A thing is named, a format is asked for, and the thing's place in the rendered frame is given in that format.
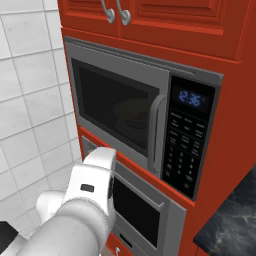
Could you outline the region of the grey microwave door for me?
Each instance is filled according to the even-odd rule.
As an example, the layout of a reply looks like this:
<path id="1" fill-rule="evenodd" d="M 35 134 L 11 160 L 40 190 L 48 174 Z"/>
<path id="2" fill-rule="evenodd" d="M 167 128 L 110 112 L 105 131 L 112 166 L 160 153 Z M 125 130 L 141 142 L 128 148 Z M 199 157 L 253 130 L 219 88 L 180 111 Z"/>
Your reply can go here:
<path id="1" fill-rule="evenodd" d="M 78 123 L 147 170 L 150 107 L 158 95 L 165 96 L 154 160 L 160 172 L 170 73 L 113 49 L 65 46 Z"/>

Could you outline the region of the grey black microwave oven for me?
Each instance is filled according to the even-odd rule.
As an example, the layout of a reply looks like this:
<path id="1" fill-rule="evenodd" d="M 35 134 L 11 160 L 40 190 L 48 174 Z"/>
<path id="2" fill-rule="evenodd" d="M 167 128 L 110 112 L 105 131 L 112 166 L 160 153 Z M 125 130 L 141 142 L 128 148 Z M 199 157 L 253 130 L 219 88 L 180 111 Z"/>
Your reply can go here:
<path id="1" fill-rule="evenodd" d="M 71 37 L 64 44 L 97 45 L 124 52 L 170 73 L 166 100 L 163 159 L 154 174 L 184 196 L 195 200 L 216 112 L 223 75 Z M 194 179 L 190 183 L 185 175 Z"/>

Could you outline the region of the red cupboard door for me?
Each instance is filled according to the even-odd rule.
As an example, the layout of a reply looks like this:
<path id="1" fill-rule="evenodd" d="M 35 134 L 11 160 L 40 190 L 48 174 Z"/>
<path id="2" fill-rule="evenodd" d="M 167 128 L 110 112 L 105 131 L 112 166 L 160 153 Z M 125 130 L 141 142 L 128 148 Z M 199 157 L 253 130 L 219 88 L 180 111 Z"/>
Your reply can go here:
<path id="1" fill-rule="evenodd" d="M 129 40 L 238 60 L 256 0 L 120 0 Z"/>
<path id="2" fill-rule="evenodd" d="M 102 3 L 106 9 L 117 12 L 115 0 L 58 0 L 61 24 L 65 28 L 82 30 L 97 34 L 117 36 L 118 15 L 113 23 L 109 23 L 104 13 Z"/>

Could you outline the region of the red tall cabinet housing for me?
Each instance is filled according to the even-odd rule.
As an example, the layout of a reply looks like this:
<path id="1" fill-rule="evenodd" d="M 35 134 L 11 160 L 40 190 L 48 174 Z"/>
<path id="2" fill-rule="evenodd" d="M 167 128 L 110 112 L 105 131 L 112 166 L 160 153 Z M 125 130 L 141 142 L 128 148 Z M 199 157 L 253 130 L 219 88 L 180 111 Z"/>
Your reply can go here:
<path id="1" fill-rule="evenodd" d="M 62 26 L 66 37 L 122 49 L 145 56 L 208 70 L 223 75 L 216 112 L 206 149 L 195 200 L 184 196 L 163 180 L 78 124 L 80 148 L 88 153 L 108 146 L 117 153 L 116 172 L 133 173 L 163 196 L 165 206 L 155 210 L 116 176 L 114 201 L 117 212 L 112 233 L 134 256 L 200 256 L 194 239 L 198 231 L 253 166 L 256 155 L 256 6 L 250 16 L 238 60 L 172 49 Z"/>

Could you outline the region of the red drawer front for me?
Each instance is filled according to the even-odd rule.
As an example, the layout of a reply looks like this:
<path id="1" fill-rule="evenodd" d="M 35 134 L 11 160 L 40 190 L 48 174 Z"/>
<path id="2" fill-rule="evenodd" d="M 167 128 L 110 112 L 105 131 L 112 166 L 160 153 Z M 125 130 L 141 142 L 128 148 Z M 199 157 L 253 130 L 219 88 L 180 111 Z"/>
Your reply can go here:
<path id="1" fill-rule="evenodd" d="M 113 234 L 111 233 L 106 242 L 108 249 L 114 254 L 114 256 L 134 256 L 130 250 Z M 120 248 L 118 255 L 115 254 L 115 248 Z"/>

